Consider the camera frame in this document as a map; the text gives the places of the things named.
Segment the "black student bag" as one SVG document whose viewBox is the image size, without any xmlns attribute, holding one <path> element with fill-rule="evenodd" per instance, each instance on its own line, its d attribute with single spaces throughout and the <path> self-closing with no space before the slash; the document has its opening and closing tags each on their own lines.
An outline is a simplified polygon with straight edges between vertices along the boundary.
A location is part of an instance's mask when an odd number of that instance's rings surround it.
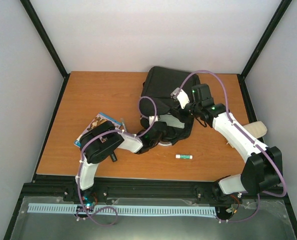
<svg viewBox="0 0 297 240">
<path fill-rule="evenodd" d="M 179 119 L 179 101 L 172 98 L 172 92 L 181 86 L 183 81 L 189 75 L 189 72 L 154 66 L 152 67 L 143 83 L 141 92 L 144 98 L 139 102 L 139 110 L 145 116 L 156 116 L 170 114 Z M 169 142 L 172 145 L 178 141 L 187 139 L 192 132 L 194 119 L 189 119 L 185 123 L 184 129 L 167 126 L 167 135 L 160 142 Z"/>
</svg>

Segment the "dog picture book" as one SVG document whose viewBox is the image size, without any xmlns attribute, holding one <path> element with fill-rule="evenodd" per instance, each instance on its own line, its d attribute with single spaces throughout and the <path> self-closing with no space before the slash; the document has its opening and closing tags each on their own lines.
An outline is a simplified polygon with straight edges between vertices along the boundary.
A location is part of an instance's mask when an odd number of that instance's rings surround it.
<svg viewBox="0 0 297 240">
<path fill-rule="evenodd" d="M 86 127 L 86 129 L 79 135 L 79 137 L 74 141 L 73 144 L 76 147 L 80 147 L 81 146 L 80 139 L 82 135 L 86 134 L 88 131 L 94 129 L 95 127 L 98 127 L 99 125 L 107 121 L 111 122 L 117 129 L 119 129 L 122 126 L 122 123 L 120 121 L 117 121 L 114 118 L 108 116 L 107 114 L 100 112 L 95 116 L 95 118 L 90 122 L 90 124 Z"/>
</svg>

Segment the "grey Great Gatsby book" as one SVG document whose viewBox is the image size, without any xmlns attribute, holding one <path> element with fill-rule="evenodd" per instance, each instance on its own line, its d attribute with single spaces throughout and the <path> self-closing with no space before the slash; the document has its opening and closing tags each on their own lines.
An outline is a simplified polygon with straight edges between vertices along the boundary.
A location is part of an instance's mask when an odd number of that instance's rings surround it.
<svg viewBox="0 0 297 240">
<path fill-rule="evenodd" d="M 164 114 L 159 116 L 160 122 L 165 122 L 167 126 L 172 128 L 184 129 L 185 123 L 181 122 L 178 118 L 171 114 Z"/>
</svg>

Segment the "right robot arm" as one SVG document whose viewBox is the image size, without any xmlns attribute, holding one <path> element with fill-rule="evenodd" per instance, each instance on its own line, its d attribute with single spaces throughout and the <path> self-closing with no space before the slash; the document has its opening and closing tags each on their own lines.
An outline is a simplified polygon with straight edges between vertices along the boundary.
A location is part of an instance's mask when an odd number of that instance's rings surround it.
<svg viewBox="0 0 297 240">
<path fill-rule="evenodd" d="M 287 185 L 283 177 L 282 152 L 268 147 L 246 130 L 229 112 L 226 105 L 211 102 L 180 103 L 181 111 L 219 132 L 235 148 L 244 161 L 242 173 L 219 179 L 213 187 L 213 194 L 221 198 L 233 193 L 259 194 L 284 197 Z M 282 193 L 269 189 L 282 185 Z"/>
</svg>

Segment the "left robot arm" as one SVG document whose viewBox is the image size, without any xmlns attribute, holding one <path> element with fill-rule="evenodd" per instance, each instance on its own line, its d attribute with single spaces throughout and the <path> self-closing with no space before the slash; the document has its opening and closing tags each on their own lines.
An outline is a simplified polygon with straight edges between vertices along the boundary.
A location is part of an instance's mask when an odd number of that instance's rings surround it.
<svg viewBox="0 0 297 240">
<path fill-rule="evenodd" d="M 88 201 L 93 195 L 95 173 L 99 164 L 116 149 L 127 150 L 134 154 L 144 154 L 154 148 L 167 135 L 167 124 L 156 121 L 150 129 L 139 135 L 117 128 L 107 120 L 83 134 L 80 139 L 80 167 L 75 182 L 75 196 L 81 201 Z"/>
</svg>

